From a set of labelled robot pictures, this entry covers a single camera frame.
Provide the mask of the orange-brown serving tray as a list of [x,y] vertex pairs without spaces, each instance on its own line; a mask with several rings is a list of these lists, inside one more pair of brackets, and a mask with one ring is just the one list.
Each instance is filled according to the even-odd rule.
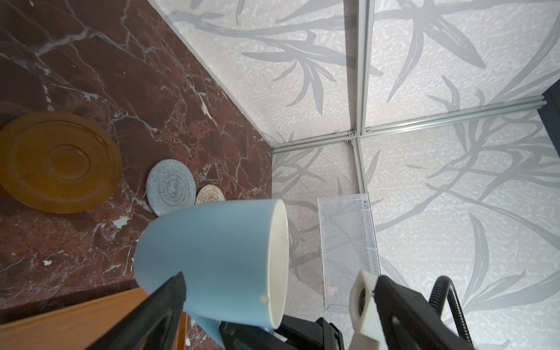
[[141,304],[140,288],[1,326],[2,349],[86,349]]

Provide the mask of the dark wooden round coaster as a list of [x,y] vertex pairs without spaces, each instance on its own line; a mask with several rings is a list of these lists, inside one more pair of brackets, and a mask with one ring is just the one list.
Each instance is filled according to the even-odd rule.
[[1,186],[39,211],[93,209],[118,188],[118,146],[98,124],[67,112],[20,116],[1,130]]

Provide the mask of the light blue mug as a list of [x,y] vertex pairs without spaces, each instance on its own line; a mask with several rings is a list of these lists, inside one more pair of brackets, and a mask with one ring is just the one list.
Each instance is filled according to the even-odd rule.
[[289,246],[284,201],[212,202],[151,222],[136,245],[133,272],[146,293],[182,273],[183,311],[221,346],[221,322],[281,325]]

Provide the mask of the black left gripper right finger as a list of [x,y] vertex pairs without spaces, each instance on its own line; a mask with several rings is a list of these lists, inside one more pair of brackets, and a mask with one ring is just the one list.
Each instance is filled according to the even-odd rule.
[[388,349],[473,348],[443,324],[421,294],[391,278],[378,278],[373,297]]

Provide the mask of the grey-blue woven coaster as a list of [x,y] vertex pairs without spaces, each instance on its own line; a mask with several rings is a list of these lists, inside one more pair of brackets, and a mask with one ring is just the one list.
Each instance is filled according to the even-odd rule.
[[166,159],[152,167],[146,182],[146,196],[156,216],[194,205],[195,179],[184,163]]

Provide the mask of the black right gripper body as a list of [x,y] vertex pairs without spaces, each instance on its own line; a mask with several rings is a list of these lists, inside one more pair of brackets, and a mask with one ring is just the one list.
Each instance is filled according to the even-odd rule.
[[225,349],[344,349],[342,332],[324,318],[314,322],[285,315],[276,330],[223,322],[219,327]]

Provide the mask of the multicolour woven coaster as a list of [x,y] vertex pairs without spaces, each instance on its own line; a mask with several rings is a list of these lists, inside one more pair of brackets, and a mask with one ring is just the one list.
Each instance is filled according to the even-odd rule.
[[195,198],[195,205],[226,201],[223,191],[216,185],[202,187]]

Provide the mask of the aluminium cage frame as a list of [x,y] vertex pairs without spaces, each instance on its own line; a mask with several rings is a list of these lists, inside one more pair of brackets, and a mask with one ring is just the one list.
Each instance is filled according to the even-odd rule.
[[530,96],[510,102],[500,102],[488,106],[447,112],[413,120],[389,123],[374,127],[366,126],[368,88],[370,79],[371,42],[373,38],[374,2],[359,1],[357,8],[357,84],[355,103],[355,128],[351,131],[314,136],[272,147],[274,154],[291,153],[316,147],[324,147],[339,142],[350,142],[354,155],[359,191],[368,191],[365,180],[365,166],[361,141],[367,137],[401,134],[422,129],[462,123],[481,118],[490,118],[511,112],[539,109],[546,105],[543,96]]

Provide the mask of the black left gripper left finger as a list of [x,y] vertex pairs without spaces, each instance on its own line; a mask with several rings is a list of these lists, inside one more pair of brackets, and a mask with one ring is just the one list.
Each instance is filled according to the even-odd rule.
[[186,296],[184,275],[178,273],[88,348],[172,349]]

